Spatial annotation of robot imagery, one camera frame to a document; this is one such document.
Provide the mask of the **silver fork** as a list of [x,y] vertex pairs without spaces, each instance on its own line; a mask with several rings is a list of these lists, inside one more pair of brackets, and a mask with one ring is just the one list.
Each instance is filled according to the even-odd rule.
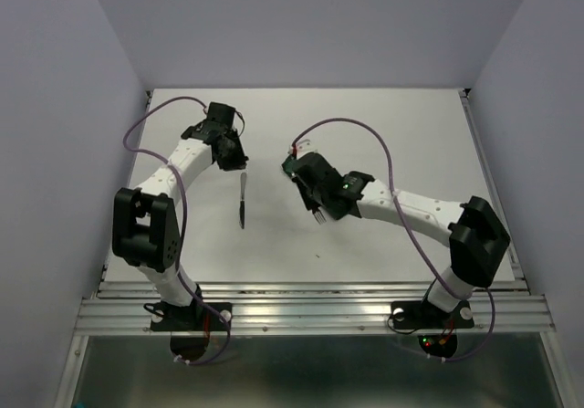
[[318,208],[313,209],[312,214],[319,225],[323,225],[326,222],[325,216],[322,214],[322,212]]

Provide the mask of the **silver table knife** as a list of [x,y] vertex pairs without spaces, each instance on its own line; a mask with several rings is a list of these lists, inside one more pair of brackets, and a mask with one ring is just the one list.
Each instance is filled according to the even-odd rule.
[[245,188],[247,183],[247,172],[240,174],[240,194],[239,194],[239,225],[245,229]]

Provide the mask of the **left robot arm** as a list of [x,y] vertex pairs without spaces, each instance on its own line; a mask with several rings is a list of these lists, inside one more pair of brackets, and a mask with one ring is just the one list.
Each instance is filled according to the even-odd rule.
[[188,127],[171,155],[132,147],[124,135],[124,148],[161,162],[161,166],[134,188],[121,188],[114,196],[112,252],[136,267],[155,286],[161,302],[172,307],[172,319],[182,329],[196,328],[203,318],[201,295],[181,267],[186,235],[186,191],[208,168],[242,171],[248,157],[235,127],[241,113],[227,104],[203,105],[204,119]]

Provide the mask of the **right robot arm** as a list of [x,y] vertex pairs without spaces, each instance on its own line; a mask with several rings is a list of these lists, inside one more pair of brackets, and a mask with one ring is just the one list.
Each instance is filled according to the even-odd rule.
[[288,156],[284,174],[297,186],[305,207],[322,221],[348,215],[401,225],[416,249],[418,234],[449,249],[450,266],[439,273],[420,304],[422,320],[440,326],[476,288],[490,288],[510,245],[510,235],[485,199],[466,203],[434,200],[391,189],[381,180],[357,171],[340,174],[317,152]]

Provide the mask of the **dark green cloth napkin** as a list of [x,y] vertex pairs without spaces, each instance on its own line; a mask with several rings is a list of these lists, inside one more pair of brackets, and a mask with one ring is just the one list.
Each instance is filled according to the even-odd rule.
[[294,155],[288,155],[286,159],[281,164],[282,171],[284,175],[292,179],[295,175],[295,166],[297,163],[297,158]]

